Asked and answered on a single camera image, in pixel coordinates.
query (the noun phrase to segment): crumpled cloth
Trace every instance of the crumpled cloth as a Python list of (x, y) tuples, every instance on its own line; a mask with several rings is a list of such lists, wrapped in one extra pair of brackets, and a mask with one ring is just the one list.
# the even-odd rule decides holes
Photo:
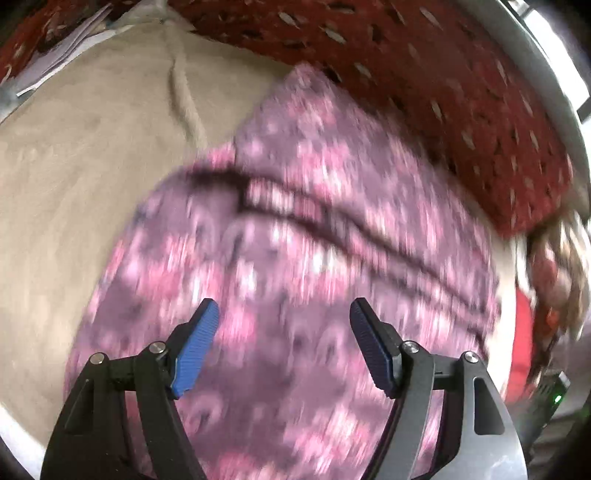
[[(204, 297), (220, 327), (177, 402), (210, 480), (356, 480), (391, 408), (349, 327), (366, 297), (404, 339), (484, 358), (498, 314), (488, 236), (393, 119), (302, 64), (237, 131), (143, 202), (76, 336), (88, 357), (166, 339)], [(417, 472), (428, 468), (434, 395)], [(129, 425), (151, 469), (134, 395)]]

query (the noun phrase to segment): red pillow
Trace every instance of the red pillow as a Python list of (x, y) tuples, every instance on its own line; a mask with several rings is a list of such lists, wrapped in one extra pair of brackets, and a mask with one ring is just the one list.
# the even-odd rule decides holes
[(518, 288), (516, 288), (516, 300), (513, 357), (505, 397), (507, 404), (515, 403), (524, 393), (527, 375), (531, 368), (531, 352), (533, 348), (534, 316), (531, 311), (530, 301)]

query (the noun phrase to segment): bed sheet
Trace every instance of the bed sheet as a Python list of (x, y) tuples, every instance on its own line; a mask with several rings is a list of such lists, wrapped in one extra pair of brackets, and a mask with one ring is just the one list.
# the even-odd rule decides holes
[[(189, 88), (215, 145), (288, 68), (179, 34), (188, 52)], [(139, 199), (192, 149), (168, 82), (171, 48), (162, 25), (134, 27), (82, 54), (0, 127), (0, 138), (11, 139), (0, 141), (9, 172), (1, 190), (14, 205), (0, 212), (0, 228), (11, 225), (0, 235), (0, 265), (14, 272), (0, 289), (6, 353), (14, 359), (1, 377), (0, 401), (42, 446), (61, 408), (65, 361), (80, 314), (112, 240)], [(149, 97), (137, 91), (139, 82)], [(49, 117), (61, 120), (49, 123)], [(497, 327), (503, 325), (504, 333), (489, 345), (498, 358), (492, 375), (500, 388), (510, 367), (510, 311), (503, 308)], [(29, 448), (26, 440), (11, 447), (17, 456), (14, 449), (26, 455)]]

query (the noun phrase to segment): white surface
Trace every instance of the white surface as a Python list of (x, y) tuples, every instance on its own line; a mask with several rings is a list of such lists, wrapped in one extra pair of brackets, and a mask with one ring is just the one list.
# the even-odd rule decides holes
[(1, 403), (0, 437), (29, 475), (39, 480), (45, 448), (10, 416)]
[(501, 316), (492, 335), (486, 338), (486, 347), (489, 351), (488, 373), (504, 398), (513, 360), (515, 315), (517, 313), (515, 241), (513, 239), (502, 240), (493, 234), (491, 248), (493, 265), (499, 277), (497, 298), (501, 302)]
[(564, 93), (573, 106), (579, 108), (589, 98), (589, 91), (564, 44), (545, 18), (535, 10), (528, 14), (524, 21), (548, 55), (550, 66)]

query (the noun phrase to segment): white paper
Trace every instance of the white paper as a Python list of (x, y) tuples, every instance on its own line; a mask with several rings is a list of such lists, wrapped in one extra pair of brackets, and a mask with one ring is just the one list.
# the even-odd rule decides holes
[(67, 59), (85, 37), (111, 13), (111, 10), (111, 4), (105, 5), (50, 51), (40, 56), (36, 61), (29, 62), (29, 65), (14, 79), (12, 84), (17, 95), (30, 90), (35, 82)]

